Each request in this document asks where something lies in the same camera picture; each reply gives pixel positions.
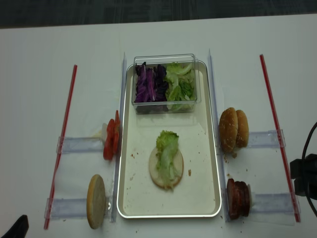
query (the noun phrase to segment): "black clamp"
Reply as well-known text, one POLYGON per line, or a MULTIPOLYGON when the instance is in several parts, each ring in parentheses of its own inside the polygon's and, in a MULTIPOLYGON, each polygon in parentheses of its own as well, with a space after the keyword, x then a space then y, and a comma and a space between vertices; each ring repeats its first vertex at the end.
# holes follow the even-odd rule
POLYGON ((296 159, 290 163, 291 179, 294 180, 295 194, 306 196, 305 187, 307 187, 308 196, 317 200, 317 155, 310 154, 305 160, 296 159))

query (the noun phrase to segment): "sesame seed bun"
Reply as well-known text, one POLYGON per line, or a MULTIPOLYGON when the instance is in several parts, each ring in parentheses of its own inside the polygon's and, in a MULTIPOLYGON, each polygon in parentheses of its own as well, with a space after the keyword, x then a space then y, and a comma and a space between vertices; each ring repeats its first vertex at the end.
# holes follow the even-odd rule
POLYGON ((222 150, 232 152, 238 135, 238 117, 234 108, 228 108, 221 114, 219 133, 222 150))
POLYGON ((238 134, 237 134, 236 146, 239 148, 247 147, 249 142, 248 119, 242 110, 237 110, 236 113, 238 117, 238 134))

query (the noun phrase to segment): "white tray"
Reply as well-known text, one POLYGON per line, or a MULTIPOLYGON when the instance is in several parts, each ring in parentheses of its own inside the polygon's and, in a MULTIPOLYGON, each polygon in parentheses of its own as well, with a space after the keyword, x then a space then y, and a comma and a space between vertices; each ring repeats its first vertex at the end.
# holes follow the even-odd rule
POLYGON ((201 103, 194 112, 179 114, 137 115, 131 103, 133 65, 127 70, 117 199, 124 218, 213 217, 221 209, 207 67, 198 65, 201 103), (157 187, 148 168, 162 130, 179 135, 184 158, 183 178, 174 191, 157 187))

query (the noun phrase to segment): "bun on tray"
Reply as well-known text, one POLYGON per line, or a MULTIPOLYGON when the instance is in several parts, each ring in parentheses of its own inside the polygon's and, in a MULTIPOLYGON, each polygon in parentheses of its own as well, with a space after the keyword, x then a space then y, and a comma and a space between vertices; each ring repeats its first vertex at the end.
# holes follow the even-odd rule
POLYGON ((89 183, 87 193, 87 219, 92 229, 97 229, 104 221, 106 191, 104 180, 94 175, 89 183))
MULTIPOLYGON (((162 178, 159 175, 159 171, 157 170, 157 163, 159 161, 159 158, 156 156, 158 150, 155 147, 153 149, 153 151, 150 154, 150 158, 149 158, 149 170, 150 170, 150 175, 151 178, 153 180, 153 182, 161 187, 161 188, 170 188, 170 186, 168 187, 164 187, 164 183, 162 178)), ((181 181, 182 177, 183 177, 183 172, 184 172, 184 160, 183 160, 183 156, 182 153, 177 150, 175 156, 174 156, 174 160, 173 160, 174 166, 176 168, 177 171, 181 172, 180 176, 175 176, 175 179, 171 182, 172 186, 176 186, 178 185, 178 183, 181 181)))

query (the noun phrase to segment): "red rod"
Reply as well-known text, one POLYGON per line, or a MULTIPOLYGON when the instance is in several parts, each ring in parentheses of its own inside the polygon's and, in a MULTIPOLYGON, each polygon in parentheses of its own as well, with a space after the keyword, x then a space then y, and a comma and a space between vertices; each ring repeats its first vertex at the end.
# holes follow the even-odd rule
POLYGON ((281 154, 282 154, 282 158, 283 158, 283 164, 284 164, 284 169, 285 169, 287 183, 288 183, 288 189, 289 189, 289 192, 290 192, 291 197, 292 197, 295 220, 296 220, 296 222, 301 222, 301 217, 300 217, 299 209, 297 207, 294 187, 293 187, 293 183, 291 181, 291 176, 290 176, 290 173, 289 173, 288 162, 287 162, 287 157, 286 157, 286 151, 285 151, 285 148, 282 146, 283 144, 282 144, 282 140, 281 140, 280 127, 279 127, 279 123, 278 123, 278 119, 277 119, 277 113, 276 113, 275 104, 274 104, 274 100, 273 100, 273 94, 272 94, 272 91, 271 91, 271 86, 270 86, 270 83, 269 83, 268 74, 267 74, 266 65, 265 65, 265 61, 264 61, 264 56, 263 55, 260 55, 260 60, 261 60, 263 74, 264 74, 264 79, 265 79, 266 89, 267 89, 267 93, 268 93, 268 98, 269 98, 269 102, 271 104, 271 109, 272 109, 272 113, 273 113, 275 129, 276 129, 277 134, 278 134, 280 150, 281 150, 281 154))
MULTIPOLYGON (((69 88, 69 94, 68 94, 68 100, 67 100, 67 105, 66 105, 66 110, 65 110, 65 116, 64 116, 64 122, 63 122, 63 127, 61 130, 61 142, 60 144, 63 144, 63 138, 65 137, 65 132, 66 132, 66 126, 67 126, 67 121, 68 121, 68 114, 69 114, 69 108, 70 108, 70 102, 71 102, 71 97, 73 95, 73 91, 74 91, 74 85, 75 85, 75 78, 76 78, 76 73, 77 73, 77 65, 74 65, 74 69, 73 69, 73 75, 71 78, 71 82, 70 82, 70 88, 69 88)), ((60 157, 61 157, 61 153, 57 154, 56 157, 56 163, 55 163, 55 169, 54 169, 54 173, 53 173, 53 180, 52 180, 52 186, 51 186, 51 193, 50 193, 50 203, 52 202, 53 198, 54 198, 54 191, 55 191, 55 186, 54 186, 54 181, 55 181, 55 174, 59 165, 59 161, 60 161, 60 157)), ((48 212, 48 217, 50 217, 51 215, 51 204, 49 206, 49 212, 48 212)), ((44 223, 44 230, 47 230, 49 228, 49 223, 50 223, 50 219, 46 218, 45 219, 45 223, 44 223)))

